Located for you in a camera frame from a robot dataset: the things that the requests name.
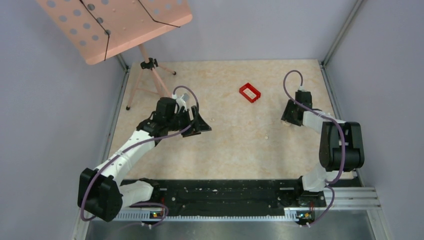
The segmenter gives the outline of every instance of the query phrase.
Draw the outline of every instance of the pink music stand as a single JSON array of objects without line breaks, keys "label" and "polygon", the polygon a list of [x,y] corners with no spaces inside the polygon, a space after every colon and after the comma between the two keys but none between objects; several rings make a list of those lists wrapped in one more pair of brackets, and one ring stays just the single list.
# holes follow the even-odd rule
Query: pink music stand
[{"label": "pink music stand", "polygon": [[[140,49],[144,63],[149,64],[149,55],[143,43],[177,28],[175,26],[189,23],[193,18],[187,0],[36,1],[89,65],[97,64],[135,46]],[[131,90],[127,110],[130,109],[136,90],[148,91],[162,97],[171,96],[155,67],[176,74],[174,70],[162,64],[154,64],[149,69],[157,92],[152,92],[138,88],[143,72],[141,71]]]}]

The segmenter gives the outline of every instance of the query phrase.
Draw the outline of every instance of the marble-patterned tabletop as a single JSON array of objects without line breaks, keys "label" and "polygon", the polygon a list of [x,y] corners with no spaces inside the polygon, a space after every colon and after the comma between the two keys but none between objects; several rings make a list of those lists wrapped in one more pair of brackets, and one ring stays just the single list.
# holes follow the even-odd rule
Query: marble-patterned tabletop
[{"label": "marble-patterned tabletop", "polygon": [[[307,127],[281,121],[288,97],[283,77],[293,69],[304,77],[314,108],[333,114],[315,59],[170,62],[171,75],[158,70],[170,90],[191,88],[199,99],[200,115],[212,127],[201,135],[162,140],[144,155],[127,179],[297,179],[319,163],[320,135]],[[139,71],[133,64],[125,90],[110,154],[127,141],[140,121],[156,108],[158,95],[137,91],[129,111],[127,101]],[[239,88],[251,83],[261,97],[250,103]],[[287,79],[294,96],[300,84],[297,74]],[[154,90],[147,71],[139,85]],[[191,97],[190,106],[195,104]],[[344,173],[344,178],[352,178]]]}]

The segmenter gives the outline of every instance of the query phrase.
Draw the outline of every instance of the small red container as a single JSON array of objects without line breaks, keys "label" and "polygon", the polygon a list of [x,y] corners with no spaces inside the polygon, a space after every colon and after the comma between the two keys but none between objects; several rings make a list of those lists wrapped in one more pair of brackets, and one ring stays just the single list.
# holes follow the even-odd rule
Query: small red container
[{"label": "small red container", "polygon": [[258,91],[254,86],[250,83],[244,84],[240,87],[238,91],[241,95],[243,95],[249,102],[253,103],[261,97],[261,92]]}]

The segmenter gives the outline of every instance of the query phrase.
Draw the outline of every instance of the gray floor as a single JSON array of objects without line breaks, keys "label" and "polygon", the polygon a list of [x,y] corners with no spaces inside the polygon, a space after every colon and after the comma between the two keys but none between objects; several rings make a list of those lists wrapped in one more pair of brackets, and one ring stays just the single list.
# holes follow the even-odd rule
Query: gray floor
[{"label": "gray floor", "polygon": [[366,211],[331,211],[311,228],[292,222],[164,222],[149,230],[134,222],[92,221],[86,240],[374,240]]}]

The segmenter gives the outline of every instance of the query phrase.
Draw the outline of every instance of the wall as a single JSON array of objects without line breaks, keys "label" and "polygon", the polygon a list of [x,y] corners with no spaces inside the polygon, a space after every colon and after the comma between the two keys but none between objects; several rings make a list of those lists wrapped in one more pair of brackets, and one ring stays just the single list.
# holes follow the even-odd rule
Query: wall
[{"label": "wall", "polygon": [[86,65],[35,1],[0,3],[0,236],[70,239],[79,175],[104,151],[123,71]]},{"label": "wall", "polygon": [[361,177],[394,239],[424,234],[423,9],[422,0],[367,1],[328,67],[343,117],[361,123]]},{"label": "wall", "polygon": [[[355,0],[189,0],[193,20],[148,41],[159,61],[323,60]],[[138,48],[124,53],[141,61]]]}]

